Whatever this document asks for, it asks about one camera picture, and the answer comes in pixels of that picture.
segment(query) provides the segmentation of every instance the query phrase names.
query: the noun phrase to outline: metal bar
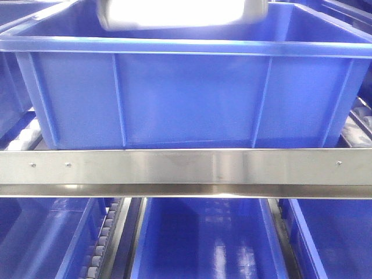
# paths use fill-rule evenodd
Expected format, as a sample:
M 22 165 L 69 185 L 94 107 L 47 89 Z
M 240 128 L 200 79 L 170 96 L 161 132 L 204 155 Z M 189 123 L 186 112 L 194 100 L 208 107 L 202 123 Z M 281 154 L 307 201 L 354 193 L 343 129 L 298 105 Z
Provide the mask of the metal bar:
M 118 205 L 117 216 L 115 216 L 115 225 L 111 228 L 110 239 L 103 255 L 102 265 L 99 270 L 97 278 L 107 279 L 110 278 L 112 266 L 115 261 L 118 245 L 123 233 L 125 223 L 127 221 L 128 213 L 130 210 L 131 199 L 122 199 Z
M 130 255 L 130 261 L 128 266 L 128 273 L 126 274 L 126 277 L 124 279 L 131 279 L 132 278 L 132 270 L 133 270 L 133 264 L 135 259 L 135 254 L 137 253 L 138 248 L 138 241 L 140 240 L 141 236 L 141 230 L 142 225 L 144 224 L 144 218 L 145 218 L 145 212 L 147 208 L 147 198 L 141 199 L 141 204 L 139 206 L 139 212 L 138 212 L 138 220 L 135 226 L 135 236 L 134 236 L 134 243 L 133 243 L 133 249 L 131 251 Z
M 291 244 L 289 243 L 289 238 L 285 225 L 281 218 L 280 208 L 278 206 L 278 201 L 276 199 L 268 199 L 271 214 L 273 216 L 273 221 L 275 228 L 277 230 L 277 235 L 280 243 L 281 250 L 283 252 L 285 266 L 287 268 L 288 276 L 290 279 L 301 279 L 301 275 L 297 266 L 296 258 L 293 253 Z
M 371 185 L 371 160 L 372 148 L 1 152 L 0 184 Z
M 134 248 L 137 221 L 140 213 L 141 199 L 132 199 L 127 220 L 117 247 L 115 261 L 110 279 L 126 279 L 130 272 L 130 260 Z
M 81 184 L 0 185 L 0 197 L 215 197 L 372 199 L 372 185 Z
M 368 198 L 372 148 L 0 153 L 0 196 Z

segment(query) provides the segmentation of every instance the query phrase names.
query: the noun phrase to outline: white item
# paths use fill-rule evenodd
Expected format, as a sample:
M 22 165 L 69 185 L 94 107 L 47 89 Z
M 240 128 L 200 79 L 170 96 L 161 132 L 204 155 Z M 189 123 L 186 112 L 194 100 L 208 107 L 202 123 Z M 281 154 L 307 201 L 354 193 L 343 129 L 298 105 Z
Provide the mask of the white item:
M 32 130 L 40 131 L 40 124 L 37 119 L 30 122 L 29 128 Z
M 212 26 L 255 22 L 267 15 L 267 0 L 98 0 L 97 15 L 108 31 Z

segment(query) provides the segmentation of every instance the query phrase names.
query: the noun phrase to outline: plastic bin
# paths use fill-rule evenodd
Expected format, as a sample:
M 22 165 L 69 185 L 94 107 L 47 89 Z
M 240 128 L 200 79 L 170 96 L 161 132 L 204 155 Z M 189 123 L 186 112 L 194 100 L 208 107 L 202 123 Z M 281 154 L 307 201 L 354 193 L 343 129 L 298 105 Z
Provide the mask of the plastic bin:
M 364 32 L 372 34 L 372 1 L 365 0 L 293 0 L 346 22 Z M 372 106 L 372 69 L 360 87 L 359 96 Z
M 304 278 L 372 278 L 372 201 L 281 202 Z
M 372 57 L 370 35 L 291 3 L 252 25 L 128 32 L 67 5 L 0 36 L 50 148 L 334 146 Z
M 85 278 L 104 216 L 103 199 L 1 198 L 0 278 Z
M 57 2 L 0 1 L 0 32 Z M 16 57 L 0 52 L 0 138 L 31 107 Z
M 153 198 L 132 279 L 286 279 L 267 200 Z

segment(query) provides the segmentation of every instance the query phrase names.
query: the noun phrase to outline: white roller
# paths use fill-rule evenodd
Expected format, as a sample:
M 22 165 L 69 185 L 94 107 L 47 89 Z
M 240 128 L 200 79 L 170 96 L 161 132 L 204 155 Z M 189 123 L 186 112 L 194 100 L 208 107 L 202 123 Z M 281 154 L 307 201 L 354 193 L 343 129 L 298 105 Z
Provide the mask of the white roller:
M 27 141 L 21 141 L 19 139 L 16 139 L 14 141 L 11 141 L 8 150 L 9 151 L 25 151 L 28 150 L 30 143 Z
M 95 254 L 96 254 L 97 256 L 102 256 L 104 250 L 105 250 L 105 247 L 104 247 L 104 246 L 100 246 L 100 245 L 98 245 L 98 246 L 96 246 L 96 248 L 95 248 Z
M 113 224 L 113 220 L 112 219 L 106 219 L 105 221 L 105 227 L 112 227 L 112 224 Z
M 107 218 L 114 219 L 114 217 L 115 217 L 115 211 L 110 210 L 109 213 L 107 213 Z
M 101 231 L 101 236 L 107 237 L 110 233 L 110 229 L 111 228 L 103 228 L 102 231 Z
M 37 130 L 24 129 L 19 134 L 19 140 L 32 143 L 39 137 L 39 135 L 40 135 L 40 132 Z
M 107 242 L 107 237 L 99 237 L 98 238 L 98 245 L 105 245 Z
M 97 271 L 98 271 L 98 268 L 97 268 L 97 267 L 95 267 L 95 266 L 91 266 L 91 267 L 88 269 L 87 277 L 88 277 L 88 278 L 95 278 L 96 275 L 97 275 Z
M 101 259 L 102 259 L 101 256 L 93 256 L 92 257 L 92 266 L 99 267 L 99 265 L 101 263 Z
M 117 203 L 112 203 L 111 204 L 111 207 L 110 207 L 110 210 L 116 210 L 117 209 Z

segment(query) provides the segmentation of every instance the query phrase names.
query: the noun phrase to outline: metal frame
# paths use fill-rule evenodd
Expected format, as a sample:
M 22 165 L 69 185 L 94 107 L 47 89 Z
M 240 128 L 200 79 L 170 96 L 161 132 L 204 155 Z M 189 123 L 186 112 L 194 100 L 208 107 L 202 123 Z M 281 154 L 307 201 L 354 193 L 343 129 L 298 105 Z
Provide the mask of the metal frame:
M 0 152 L 0 196 L 372 198 L 372 148 Z
M 355 123 L 362 129 L 362 131 L 372 139 L 372 130 L 368 125 L 354 112 L 350 111 L 349 116 L 355 121 Z

